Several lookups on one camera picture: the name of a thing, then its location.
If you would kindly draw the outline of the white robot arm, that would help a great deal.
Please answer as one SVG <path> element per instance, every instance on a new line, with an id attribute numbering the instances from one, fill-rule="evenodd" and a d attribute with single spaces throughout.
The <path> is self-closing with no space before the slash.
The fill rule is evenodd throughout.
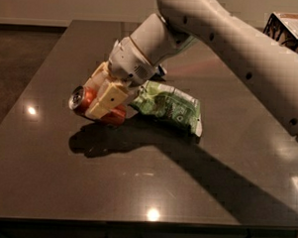
<path id="1" fill-rule="evenodd" d="M 150 15 L 117 42 L 86 85 L 98 93 L 84 110 L 98 120 L 129 91 L 155 75 L 158 65 L 193 39 L 205 43 L 298 140 L 298 54 L 231 15 L 217 0 L 157 0 Z"/>

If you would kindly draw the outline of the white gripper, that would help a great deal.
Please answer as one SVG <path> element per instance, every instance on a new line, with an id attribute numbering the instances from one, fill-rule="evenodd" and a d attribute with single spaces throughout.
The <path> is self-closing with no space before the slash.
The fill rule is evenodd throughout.
<path id="1" fill-rule="evenodd" d="M 108 62 L 103 61 L 84 83 L 86 87 L 100 88 L 86 111 L 86 117 L 92 120 L 101 119 L 129 96 L 128 89 L 122 84 L 104 81 L 109 73 L 130 87 L 137 87 L 155 75 L 156 68 L 148 62 L 130 37 L 116 42 L 109 53 Z"/>

